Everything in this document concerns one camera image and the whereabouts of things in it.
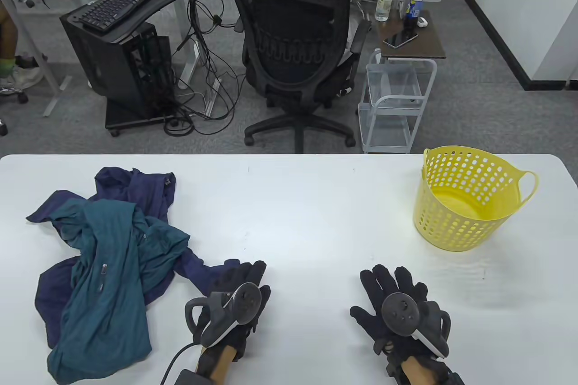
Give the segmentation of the person's left hand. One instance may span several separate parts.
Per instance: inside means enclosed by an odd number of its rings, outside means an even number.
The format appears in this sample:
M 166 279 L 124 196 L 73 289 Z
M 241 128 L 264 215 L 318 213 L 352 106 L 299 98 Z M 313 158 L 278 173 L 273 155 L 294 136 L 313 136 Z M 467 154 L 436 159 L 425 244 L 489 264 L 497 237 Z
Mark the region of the person's left hand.
M 265 271 L 266 263 L 262 260 L 258 260 L 253 264 L 250 262 L 242 263 L 225 271 L 211 286 L 211 292 L 234 292 L 241 284 L 246 282 L 260 286 Z M 227 347 L 236 351 L 233 362 L 238 362 L 243 358 L 247 346 L 247 338 L 251 332 L 256 332 L 260 316 L 270 298 L 270 286 L 260 286 L 260 292 L 262 296 L 261 306 L 254 319 L 247 325 L 236 326 L 218 344 L 205 349 L 198 361 L 198 372 L 208 375 L 209 369 L 215 367 Z

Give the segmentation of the person's right hand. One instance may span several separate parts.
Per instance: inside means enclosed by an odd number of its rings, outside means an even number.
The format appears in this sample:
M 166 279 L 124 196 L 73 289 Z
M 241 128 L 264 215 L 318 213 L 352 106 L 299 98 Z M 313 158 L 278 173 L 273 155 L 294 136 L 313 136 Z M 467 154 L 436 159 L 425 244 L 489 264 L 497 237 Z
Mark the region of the person's right hand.
M 445 381 L 451 370 L 442 362 L 449 355 L 450 315 L 427 299 L 424 283 L 413 282 L 410 271 L 398 267 L 390 273 L 382 264 L 360 272 L 374 313 L 359 306 L 350 315 L 373 340 L 373 351 L 384 354 L 388 366 L 409 377 L 409 362 Z

